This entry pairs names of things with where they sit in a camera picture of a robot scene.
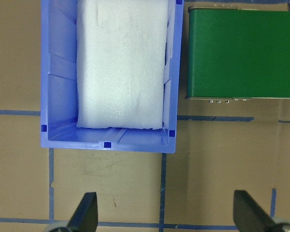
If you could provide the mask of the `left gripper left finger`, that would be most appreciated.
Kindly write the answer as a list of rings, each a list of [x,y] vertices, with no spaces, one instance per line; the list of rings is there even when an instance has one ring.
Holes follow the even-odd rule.
[[[67,224],[72,232],[95,232],[98,226],[97,194],[87,192]]]

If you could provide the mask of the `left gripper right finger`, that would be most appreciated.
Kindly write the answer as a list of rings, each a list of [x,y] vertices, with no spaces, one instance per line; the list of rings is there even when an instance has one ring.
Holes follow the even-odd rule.
[[[233,221],[240,232],[278,232],[276,224],[245,190],[233,195]]]

